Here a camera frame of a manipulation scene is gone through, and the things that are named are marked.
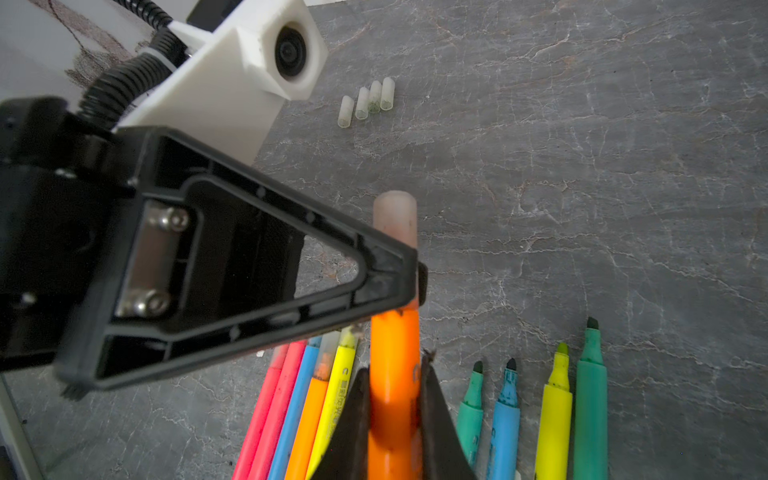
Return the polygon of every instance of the camera lens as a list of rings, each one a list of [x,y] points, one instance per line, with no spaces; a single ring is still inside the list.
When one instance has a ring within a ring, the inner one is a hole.
[[[280,30],[275,44],[275,62],[284,77],[295,77],[304,69],[306,44],[297,30],[291,27]]]

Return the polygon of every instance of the highlighter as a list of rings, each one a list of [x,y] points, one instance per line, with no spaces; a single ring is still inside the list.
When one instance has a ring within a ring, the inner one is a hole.
[[[296,439],[293,440],[285,480],[304,480],[306,477],[312,446],[315,443],[317,423],[326,399],[328,380],[331,376],[333,360],[336,358],[336,347],[339,345],[340,335],[339,332],[328,332],[320,340],[315,370],[310,380],[310,387],[306,391],[304,409],[299,420],[299,428],[296,430]]]
[[[247,480],[250,474],[250,466],[253,464],[253,456],[256,454],[256,447],[261,439],[261,432],[266,423],[266,414],[269,413],[272,405],[272,397],[277,388],[277,381],[280,379],[280,372],[283,370],[283,363],[288,353],[288,345],[281,345],[275,348],[272,354],[272,361],[269,369],[266,370],[264,384],[259,392],[259,399],[256,402],[256,408],[253,409],[253,417],[250,419],[248,432],[243,440],[243,447],[240,449],[240,457],[235,465],[235,472],[232,474],[232,480]]]
[[[336,359],[333,360],[333,370],[328,380],[328,392],[323,403],[323,412],[320,413],[320,421],[317,422],[315,443],[312,445],[310,466],[306,470],[306,478],[312,476],[326,454],[326,449],[339,422],[341,411],[344,410],[346,392],[349,389],[349,377],[352,376],[352,365],[355,362],[357,349],[357,336],[352,333],[352,327],[348,326],[341,331],[339,348],[336,349]]]
[[[573,394],[568,383],[568,345],[554,354],[554,368],[544,386],[536,447],[536,480],[565,480],[571,438]]]
[[[296,438],[296,430],[299,428],[301,412],[304,410],[304,400],[306,392],[310,388],[312,372],[317,362],[317,353],[320,347],[320,336],[314,336],[304,349],[304,357],[301,359],[299,375],[296,377],[296,385],[293,386],[293,394],[288,404],[286,420],[283,423],[283,429],[280,431],[280,440],[275,448],[275,456],[272,459],[270,474],[267,480],[283,480],[288,469],[288,459],[290,451],[293,448],[293,440]]]
[[[518,404],[518,372],[515,359],[504,369],[504,386],[493,410],[491,450],[485,480],[514,480],[518,464],[520,407]]]
[[[286,361],[283,364],[283,371],[280,372],[280,380],[277,381],[275,396],[272,398],[270,412],[266,415],[264,430],[261,432],[259,446],[256,448],[256,454],[253,456],[253,464],[250,467],[248,480],[266,480],[270,473],[272,458],[275,455],[277,439],[280,437],[280,430],[283,429],[283,422],[286,419],[288,403],[293,394],[293,386],[296,384],[296,377],[299,375],[301,359],[306,349],[306,340],[291,342],[288,345]]]
[[[608,374],[600,351],[600,327],[592,317],[585,336],[576,365],[574,480],[607,480]]]
[[[458,406],[456,435],[471,468],[475,467],[482,429],[482,362],[475,362],[464,401]]]
[[[411,194],[393,190],[373,202],[373,227],[414,249],[417,225]],[[368,480],[422,477],[421,356],[418,294],[401,309],[371,317]]]

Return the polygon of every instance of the red marker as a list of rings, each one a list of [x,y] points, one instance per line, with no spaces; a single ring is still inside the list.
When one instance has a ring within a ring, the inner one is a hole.
[[[296,384],[296,377],[299,375],[301,357],[304,355],[305,348],[306,340],[293,342],[288,347],[283,371],[277,382],[270,412],[266,415],[264,431],[261,433],[261,440],[259,440],[259,446],[253,457],[253,466],[250,468],[248,480],[266,480],[270,473],[272,458],[275,456],[277,441],[280,439],[280,430],[283,429],[290,396],[293,393],[293,385]]]
[[[253,410],[253,417],[250,419],[248,432],[243,440],[243,448],[240,449],[240,457],[235,465],[235,472],[232,474],[232,480],[247,480],[250,473],[250,466],[253,464],[253,456],[256,454],[256,447],[259,445],[261,432],[264,430],[266,414],[270,410],[272,397],[277,388],[277,380],[280,378],[280,372],[283,370],[283,363],[288,353],[288,345],[281,345],[275,348],[272,354],[272,362],[266,371],[264,384],[259,392],[259,399],[256,402],[256,408]]]

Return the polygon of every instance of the gray marble surface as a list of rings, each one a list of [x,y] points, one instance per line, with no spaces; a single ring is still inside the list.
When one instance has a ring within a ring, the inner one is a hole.
[[[764,478],[768,4],[365,0],[312,13],[330,58],[256,166],[364,221],[385,190],[416,196],[432,272],[422,344],[454,414],[472,363],[488,372],[478,476],[514,356],[518,465],[533,477],[551,355],[563,340],[575,362],[592,315],[612,478]],[[336,127],[342,95],[387,75],[394,110]],[[335,282],[349,266],[327,269]],[[49,478],[213,479],[232,474],[265,368],[248,356],[79,403],[57,397],[47,369],[8,382]]]

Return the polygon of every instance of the cable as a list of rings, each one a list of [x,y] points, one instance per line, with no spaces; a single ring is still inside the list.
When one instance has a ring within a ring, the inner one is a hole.
[[[114,0],[114,2],[141,17],[155,30],[167,27],[173,21],[170,15],[165,13],[165,10],[151,0]]]
[[[161,53],[177,67],[187,59],[187,46],[165,27],[152,38],[149,47]],[[109,131],[118,123],[136,98],[157,87],[170,76],[164,63],[149,53],[115,65],[101,74],[83,94],[77,116],[100,129]]]

